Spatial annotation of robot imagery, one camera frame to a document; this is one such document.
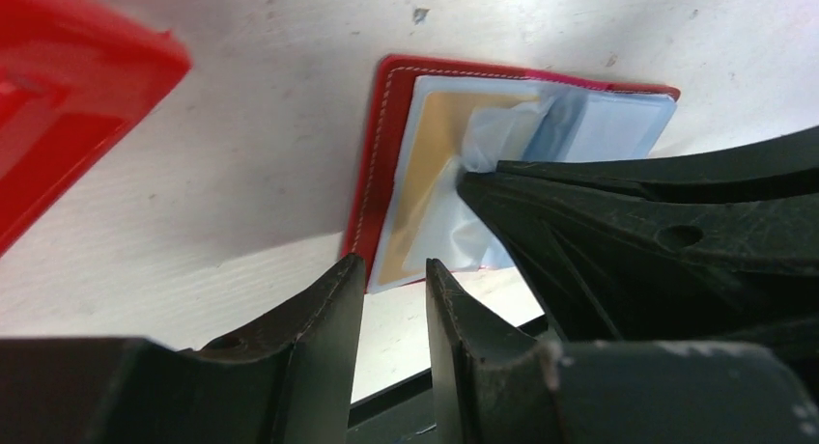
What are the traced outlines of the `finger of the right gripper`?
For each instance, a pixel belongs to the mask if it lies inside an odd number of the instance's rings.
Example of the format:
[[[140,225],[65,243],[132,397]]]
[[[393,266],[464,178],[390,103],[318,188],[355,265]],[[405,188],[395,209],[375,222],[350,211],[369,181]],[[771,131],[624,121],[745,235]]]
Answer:
[[[769,201],[818,192],[818,128],[715,152],[584,163],[503,161],[496,170],[664,203]]]
[[[459,196],[570,341],[687,340],[816,317],[818,198],[650,201],[468,174]]]

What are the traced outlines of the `red leather card holder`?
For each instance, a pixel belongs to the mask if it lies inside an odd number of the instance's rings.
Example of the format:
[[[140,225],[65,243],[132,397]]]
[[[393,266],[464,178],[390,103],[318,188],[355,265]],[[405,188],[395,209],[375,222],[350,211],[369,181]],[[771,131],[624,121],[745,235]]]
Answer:
[[[642,159],[680,91],[545,70],[391,54],[376,71],[343,249],[376,293],[456,272],[508,268],[509,254],[457,193],[502,161]]]

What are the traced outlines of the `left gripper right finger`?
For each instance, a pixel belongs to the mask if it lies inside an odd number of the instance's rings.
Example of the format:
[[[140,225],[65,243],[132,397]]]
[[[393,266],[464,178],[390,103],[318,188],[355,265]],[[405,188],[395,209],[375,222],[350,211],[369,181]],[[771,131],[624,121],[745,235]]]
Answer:
[[[444,443],[814,443],[818,407],[769,349],[539,340],[426,263]]]

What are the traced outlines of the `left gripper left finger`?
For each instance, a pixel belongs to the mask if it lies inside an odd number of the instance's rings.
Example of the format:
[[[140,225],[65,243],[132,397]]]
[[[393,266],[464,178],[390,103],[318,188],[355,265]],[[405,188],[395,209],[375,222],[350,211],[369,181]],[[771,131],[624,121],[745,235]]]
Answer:
[[[5,443],[341,443],[365,263],[350,254],[307,289],[200,349],[145,338],[1,343]]]

